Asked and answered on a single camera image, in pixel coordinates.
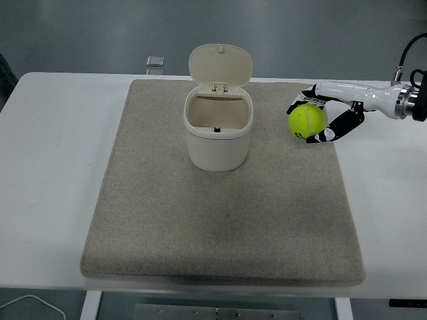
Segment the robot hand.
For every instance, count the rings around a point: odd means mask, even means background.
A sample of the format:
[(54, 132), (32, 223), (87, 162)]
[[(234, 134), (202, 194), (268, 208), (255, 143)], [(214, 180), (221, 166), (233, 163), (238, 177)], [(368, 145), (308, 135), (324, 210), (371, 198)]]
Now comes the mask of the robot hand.
[(337, 101), (350, 106), (350, 109), (335, 118), (324, 130), (306, 139), (307, 143), (336, 141), (353, 131), (364, 121), (368, 111), (381, 111), (391, 119), (403, 119), (403, 98), (400, 96), (403, 84), (387, 88), (366, 85), (323, 81), (303, 90), (289, 107), (290, 114), (296, 107), (309, 103), (323, 109), (329, 101)]

